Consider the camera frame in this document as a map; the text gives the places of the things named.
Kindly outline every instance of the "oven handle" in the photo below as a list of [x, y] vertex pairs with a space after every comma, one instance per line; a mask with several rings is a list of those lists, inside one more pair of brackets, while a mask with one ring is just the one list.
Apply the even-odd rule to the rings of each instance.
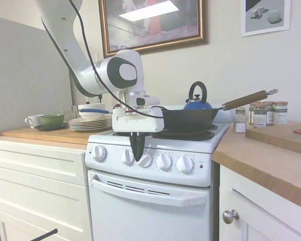
[[206, 192], [188, 191], [185, 192], [185, 194], [183, 194], [182, 196], [162, 196], [144, 192], [134, 192], [113, 187], [111, 185], [99, 182], [96, 179], [91, 179], [91, 183], [91, 186], [93, 188], [97, 188], [103, 192], [140, 202], [148, 202], [175, 207], [191, 207], [207, 203], [208, 194]]

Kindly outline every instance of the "white bowl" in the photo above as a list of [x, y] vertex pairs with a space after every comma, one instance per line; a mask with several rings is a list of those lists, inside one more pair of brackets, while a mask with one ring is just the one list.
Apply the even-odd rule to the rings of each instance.
[[105, 104], [80, 104], [78, 105], [78, 109], [105, 109]]
[[87, 122], [97, 121], [105, 116], [103, 113], [79, 112], [80, 116]]

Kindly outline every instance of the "stove knob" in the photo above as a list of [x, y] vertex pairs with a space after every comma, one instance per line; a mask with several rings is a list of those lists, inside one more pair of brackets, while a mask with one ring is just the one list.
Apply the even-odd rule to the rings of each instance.
[[130, 150], [125, 150], [121, 155], [121, 162], [130, 165], [134, 161], [134, 154]]
[[177, 169], [184, 174], [189, 173], [194, 166], [194, 163], [191, 158], [186, 156], [181, 156], [176, 163]]
[[102, 162], [106, 156], [106, 149], [102, 146], [96, 146], [92, 152], [92, 158], [97, 162]]
[[151, 164], [152, 156], [150, 154], [144, 154], [138, 162], [138, 165], [143, 168], [149, 167]]
[[167, 170], [172, 164], [171, 158], [166, 154], [160, 154], [160, 156], [156, 160], [156, 165], [161, 170]]

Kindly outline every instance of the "picture frame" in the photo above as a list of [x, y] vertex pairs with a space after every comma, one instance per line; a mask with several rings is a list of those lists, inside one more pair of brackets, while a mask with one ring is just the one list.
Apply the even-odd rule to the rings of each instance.
[[241, 0], [241, 36], [290, 29], [291, 0]]
[[[174, 4], [178, 10], [133, 22], [124, 18], [133, 12], [129, 4], [133, 14], [159, 4]], [[146, 54], [208, 44], [207, 0], [99, 0], [99, 14], [105, 58], [121, 49]]]

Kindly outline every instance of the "green bowl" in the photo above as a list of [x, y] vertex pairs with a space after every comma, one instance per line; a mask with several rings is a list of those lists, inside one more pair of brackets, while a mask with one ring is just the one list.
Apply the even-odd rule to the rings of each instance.
[[46, 114], [39, 117], [39, 120], [45, 128], [55, 128], [61, 126], [64, 122], [65, 114]]

